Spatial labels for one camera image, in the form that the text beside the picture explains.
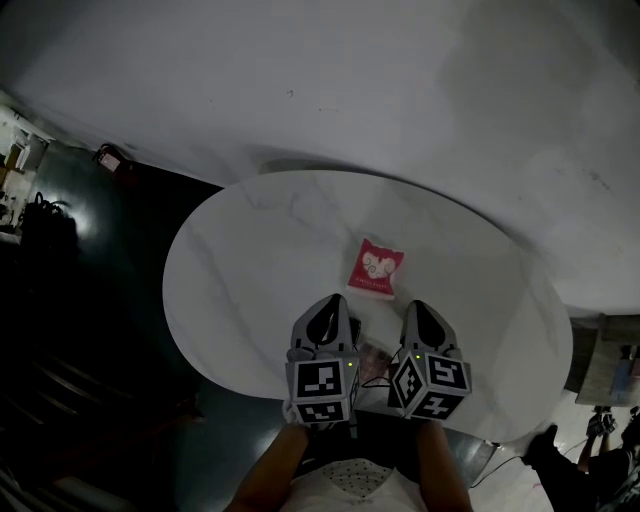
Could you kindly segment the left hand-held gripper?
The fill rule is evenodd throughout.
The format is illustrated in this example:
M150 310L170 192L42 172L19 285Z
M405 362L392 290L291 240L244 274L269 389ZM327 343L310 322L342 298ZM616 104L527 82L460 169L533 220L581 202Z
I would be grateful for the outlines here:
M346 299L335 293L313 304L294 323L291 346L351 350L352 321ZM296 419L306 426L349 422L360 387L358 353L317 351L310 359L301 350L291 353L285 369Z

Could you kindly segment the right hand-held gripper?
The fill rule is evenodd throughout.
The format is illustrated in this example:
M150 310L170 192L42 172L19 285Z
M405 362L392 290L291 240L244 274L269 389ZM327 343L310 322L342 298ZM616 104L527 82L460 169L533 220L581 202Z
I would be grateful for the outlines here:
M423 344L434 352L417 351ZM406 419L448 419L472 392L465 363L438 354L457 347L455 331L435 309L414 300L405 312L401 345L387 406Z

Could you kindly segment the clear patterned small packet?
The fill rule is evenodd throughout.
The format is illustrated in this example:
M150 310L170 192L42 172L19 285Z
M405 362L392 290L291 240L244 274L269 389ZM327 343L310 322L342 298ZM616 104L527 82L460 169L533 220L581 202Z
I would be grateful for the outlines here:
M361 387L368 388L389 384L389 367L394 355L384 347L361 342L358 345L358 356L360 360L359 382Z

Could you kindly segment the red snack packet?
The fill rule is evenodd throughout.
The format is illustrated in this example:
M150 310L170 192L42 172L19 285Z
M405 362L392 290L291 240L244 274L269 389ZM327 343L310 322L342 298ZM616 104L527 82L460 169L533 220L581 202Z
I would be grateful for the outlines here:
M346 287L355 292L384 300L393 300L394 275L405 258L403 251L362 240Z

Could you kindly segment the person's left forearm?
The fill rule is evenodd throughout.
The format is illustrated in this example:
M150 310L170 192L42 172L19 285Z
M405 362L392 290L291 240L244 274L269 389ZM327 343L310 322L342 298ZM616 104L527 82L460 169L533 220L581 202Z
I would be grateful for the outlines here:
M306 427L286 424L245 476L226 512L278 512L308 445Z

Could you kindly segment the person's right forearm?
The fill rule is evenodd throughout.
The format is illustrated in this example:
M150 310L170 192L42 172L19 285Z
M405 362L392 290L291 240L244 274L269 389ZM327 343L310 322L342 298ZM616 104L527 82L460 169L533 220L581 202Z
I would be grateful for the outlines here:
M433 421L422 424L416 448L420 492L428 512L473 512L443 427Z

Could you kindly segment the white oval marble table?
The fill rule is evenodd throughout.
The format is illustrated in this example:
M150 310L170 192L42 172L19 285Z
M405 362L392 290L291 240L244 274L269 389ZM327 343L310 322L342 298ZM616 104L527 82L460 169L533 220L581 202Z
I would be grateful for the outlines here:
M346 287L364 238L403 251L395 298ZM171 335L204 377L283 400L295 321L342 294L364 341L395 352L421 300L455 331L472 393L449 428L507 442L548 419L570 369L568 314L544 269L464 206L388 178L329 170L260 175L197 207L163 276Z

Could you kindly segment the person's black garment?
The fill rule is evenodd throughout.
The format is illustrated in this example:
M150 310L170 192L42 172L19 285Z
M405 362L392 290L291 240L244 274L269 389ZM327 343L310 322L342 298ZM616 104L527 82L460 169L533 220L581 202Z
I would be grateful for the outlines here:
M351 422L310 430L310 441L295 476L337 461L366 459L397 469L413 482L419 479L417 433L424 421L357 411Z

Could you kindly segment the person's white dotted top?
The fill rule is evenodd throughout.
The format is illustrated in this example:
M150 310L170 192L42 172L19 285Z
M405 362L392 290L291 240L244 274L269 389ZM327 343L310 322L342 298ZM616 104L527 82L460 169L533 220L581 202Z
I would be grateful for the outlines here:
M419 486L364 458L328 463L296 478L280 512L427 512Z

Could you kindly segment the grey side desk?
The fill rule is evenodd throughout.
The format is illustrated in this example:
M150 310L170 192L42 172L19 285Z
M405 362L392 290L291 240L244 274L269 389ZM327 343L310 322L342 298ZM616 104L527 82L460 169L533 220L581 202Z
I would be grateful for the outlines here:
M587 406L640 406L640 314L571 322L573 355L565 389Z

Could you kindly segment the red fire extinguisher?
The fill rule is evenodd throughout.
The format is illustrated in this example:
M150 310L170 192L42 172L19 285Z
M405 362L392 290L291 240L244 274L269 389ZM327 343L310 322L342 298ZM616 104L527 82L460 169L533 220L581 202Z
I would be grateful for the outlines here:
M94 160L112 173L126 172L132 168L132 162L111 144L103 144L94 153Z

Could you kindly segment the black bag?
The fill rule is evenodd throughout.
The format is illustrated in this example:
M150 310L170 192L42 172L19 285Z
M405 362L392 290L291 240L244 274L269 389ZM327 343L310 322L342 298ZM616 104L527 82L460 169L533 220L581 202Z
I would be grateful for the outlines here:
M77 249L75 220L58 201L48 201L41 192L25 206L20 245L31 251L74 252Z

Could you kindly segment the white storage shelf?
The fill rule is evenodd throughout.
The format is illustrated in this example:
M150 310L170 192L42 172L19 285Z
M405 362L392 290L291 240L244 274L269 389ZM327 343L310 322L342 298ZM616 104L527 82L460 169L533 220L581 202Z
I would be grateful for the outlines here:
M0 121L0 166L24 173L36 171L49 143L8 121Z

